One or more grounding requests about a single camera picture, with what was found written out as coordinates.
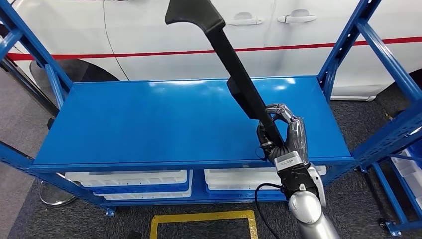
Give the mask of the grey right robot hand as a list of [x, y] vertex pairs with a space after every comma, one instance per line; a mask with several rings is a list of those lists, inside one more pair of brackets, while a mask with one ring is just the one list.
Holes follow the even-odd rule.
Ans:
[[275, 158], [290, 152], [297, 152], [304, 165], [308, 165], [308, 146], [305, 124], [300, 116], [296, 116], [285, 104], [268, 104], [266, 112], [273, 122], [281, 120], [287, 126], [287, 138], [282, 146], [277, 146], [269, 137], [262, 123], [258, 124], [256, 133], [265, 158], [274, 161]]

